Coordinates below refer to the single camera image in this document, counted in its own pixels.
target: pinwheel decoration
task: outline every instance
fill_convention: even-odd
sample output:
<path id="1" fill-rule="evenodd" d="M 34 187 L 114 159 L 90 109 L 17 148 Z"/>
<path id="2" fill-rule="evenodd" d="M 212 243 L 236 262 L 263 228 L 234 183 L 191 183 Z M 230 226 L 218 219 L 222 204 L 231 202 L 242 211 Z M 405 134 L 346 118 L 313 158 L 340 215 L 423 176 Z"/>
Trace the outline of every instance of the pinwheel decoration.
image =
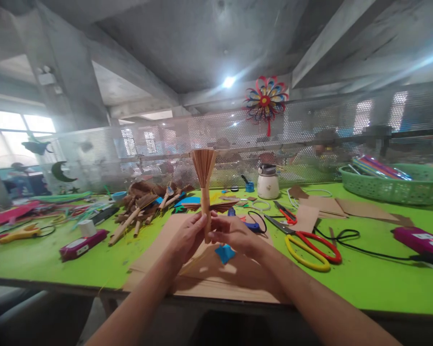
<path id="1" fill-rule="evenodd" d="M 255 84 L 256 89 L 247 89 L 246 109 L 247 120 L 252 120 L 254 124 L 259 124 L 260 120 L 268 122 L 267 136 L 271 136 L 271 120 L 276 118 L 276 114 L 283 114 L 285 111 L 285 101 L 289 100 L 289 95 L 285 93 L 287 86 L 278 83 L 277 77 L 266 78 L 261 76 Z"/>

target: jar lid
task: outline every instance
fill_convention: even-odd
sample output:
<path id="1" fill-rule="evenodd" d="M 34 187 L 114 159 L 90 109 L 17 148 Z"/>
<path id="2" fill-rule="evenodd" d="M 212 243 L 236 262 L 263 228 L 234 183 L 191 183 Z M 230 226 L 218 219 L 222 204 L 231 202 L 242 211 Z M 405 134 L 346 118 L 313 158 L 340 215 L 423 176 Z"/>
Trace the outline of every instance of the jar lid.
<path id="1" fill-rule="evenodd" d="M 262 163 L 260 167 L 258 167 L 258 174 L 276 175 L 276 166 L 270 163 Z"/>

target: scissors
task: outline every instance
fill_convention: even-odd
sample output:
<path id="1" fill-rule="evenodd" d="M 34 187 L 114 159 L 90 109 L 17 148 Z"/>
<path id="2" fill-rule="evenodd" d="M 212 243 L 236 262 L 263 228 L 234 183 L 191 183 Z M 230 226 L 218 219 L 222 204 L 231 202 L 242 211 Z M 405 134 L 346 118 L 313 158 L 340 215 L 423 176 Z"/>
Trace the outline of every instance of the scissors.
<path id="1" fill-rule="evenodd" d="M 273 225 L 275 225 L 279 230 L 281 230 L 286 236 L 285 236 L 285 245 L 287 246 L 288 251 L 292 255 L 293 258 L 295 258 L 297 261 L 299 261 L 301 264 L 303 264 L 305 267 L 315 270 L 317 272 L 328 272 L 331 269 L 330 263 L 334 264 L 340 264 L 342 263 L 342 255 L 340 255 L 340 252 L 337 250 L 337 248 L 332 245 L 330 242 L 328 242 L 326 239 L 321 238 L 318 235 L 308 233 L 308 232 L 301 232 L 301 231 L 293 231 L 284 224 L 277 222 L 274 220 L 271 216 L 265 215 L 265 218 L 269 220 Z M 293 236 L 297 235 L 302 241 L 298 241 Z M 321 243 L 323 243 L 325 246 L 327 246 L 332 252 L 334 253 L 335 257 L 331 257 L 325 253 L 323 253 L 321 250 L 319 250 L 317 247 L 315 247 L 307 238 L 315 239 Z M 322 262 L 322 265 L 311 263 L 305 259 L 303 259 L 300 255 L 298 255 L 295 250 L 292 248 L 290 243 L 294 243 L 298 247 L 302 248 L 309 254 L 316 257 L 318 260 Z"/>
<path id="2" fill-rule="evenodd" d="M 297 224 L 297 217 L 293 215 L 290 211 L 288 211 L 285 207 L 283 207 L 279 202 L 273 201 L 276 207 L 279 209 L 282 215 L 285 216 L 285 219 L 287 220 L 287 223 L 289 225 L 295 225 Z"/>

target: forearm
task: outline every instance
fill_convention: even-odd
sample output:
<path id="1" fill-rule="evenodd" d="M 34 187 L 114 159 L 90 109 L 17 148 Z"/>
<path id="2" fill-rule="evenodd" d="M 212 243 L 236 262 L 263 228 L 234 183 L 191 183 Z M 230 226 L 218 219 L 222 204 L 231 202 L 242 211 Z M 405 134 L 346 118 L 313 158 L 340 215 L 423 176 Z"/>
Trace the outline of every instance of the forearm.
<path id="1" fill-rule="evenodd" d="M 176 278 L 181 265 L 165 253 L 144 276 L 87 345 L 138 345 L 152 315 Z"/>
<path id="2" fill-rule="evenodd" d="M 271 246 L 256 261 L 279 281 L 325 345 L 399 345 L 388 332 Z"/>

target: white jar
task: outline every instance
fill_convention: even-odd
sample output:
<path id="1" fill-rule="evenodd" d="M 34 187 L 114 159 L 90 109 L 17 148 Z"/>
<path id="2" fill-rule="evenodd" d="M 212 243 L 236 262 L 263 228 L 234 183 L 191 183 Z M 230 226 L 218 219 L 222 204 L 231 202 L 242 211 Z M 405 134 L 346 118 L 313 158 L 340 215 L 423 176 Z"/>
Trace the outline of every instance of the white jar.
<path id="1" fill-rule="evenodd" d="M 258 168 L 256 192 L 258 197 L 262 199 L 276 199 L 279 196 L 279 181 L 276 175 L 276 166 L 262 164 Z"/>

